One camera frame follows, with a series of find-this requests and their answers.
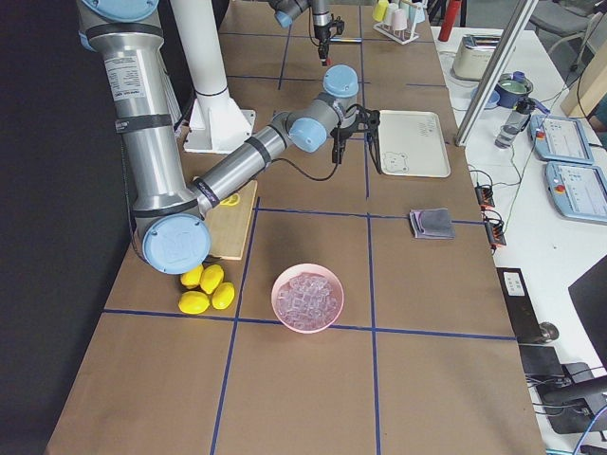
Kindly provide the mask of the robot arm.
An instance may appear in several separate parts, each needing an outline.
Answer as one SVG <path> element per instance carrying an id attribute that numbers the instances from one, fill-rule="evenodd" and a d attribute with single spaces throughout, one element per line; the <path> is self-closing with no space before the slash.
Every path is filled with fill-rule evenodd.
<path id="1" fill-rule="evenodd" d="M 331 29 L 340 28 L 340 21 L 336 21 L 329 10 L 329 3 L 324 0 L 269 0 L 269 6 L 274 11 L 274 18 L 278 24 L 287 28 L 305 12 L 311 15 L 314 29 L 313 44 L 316 46 L 322 66 L 330 65 L 329 48 Z"/>
<path id="2" fill-rule="evenodd" d="M 133 207 L 144 260 L 166 274 L 202 264 L 212 239 L 205 214 L 268 168 L 286 148 L 313 153 L 355 119 L 356 71 L 330 67 L 321 93 L 303 110 L 283 112 L 254 131 L 230 97 L 212 3 L 174 1 L 172 11 L 203 118 L 205 148 L 221 161 L 192 182 L 184 179 L 165 96 L 159 51 L 163 31 L 154 1 L 82 1 L 82 44 L 104 62 L 138 192 Z"/>

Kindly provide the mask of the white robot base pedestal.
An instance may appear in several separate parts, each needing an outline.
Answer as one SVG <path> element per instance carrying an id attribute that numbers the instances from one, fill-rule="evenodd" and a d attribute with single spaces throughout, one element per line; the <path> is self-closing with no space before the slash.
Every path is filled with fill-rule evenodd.
<path id="1" fill-rule="evenodd" d="M 250 136 L 255 113 L 230 95 L 212 3 L 177 0 L 171 7 L 195 95 L 185 150 L 229 154 Z"/>

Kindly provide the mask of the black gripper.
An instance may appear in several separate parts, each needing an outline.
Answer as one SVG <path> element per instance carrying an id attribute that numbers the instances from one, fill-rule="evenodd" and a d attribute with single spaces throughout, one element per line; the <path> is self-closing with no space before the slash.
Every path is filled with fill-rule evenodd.
<path id="1" fill-rule="evenodd" d="M 351 137 L 352 134 L 353 132 L 349 128 L 334 128 L 331 131 L 331 137 L 333 138 L 331 159 L 334 164 L 342 163 L 347 140 Z"/>

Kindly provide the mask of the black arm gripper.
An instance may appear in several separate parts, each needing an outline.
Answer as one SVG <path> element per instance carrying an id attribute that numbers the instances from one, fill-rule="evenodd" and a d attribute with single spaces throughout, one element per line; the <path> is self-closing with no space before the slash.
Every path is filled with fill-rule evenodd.
<path id="1" fill-rule="evenodd" d="M 331 35 L 331 24 L 333 15 L 330 12 L 313 12 L 312 26 L 314 39 L 316 40 L 318 55 L 321 61 L 329 61 L 329 40 Z"/>

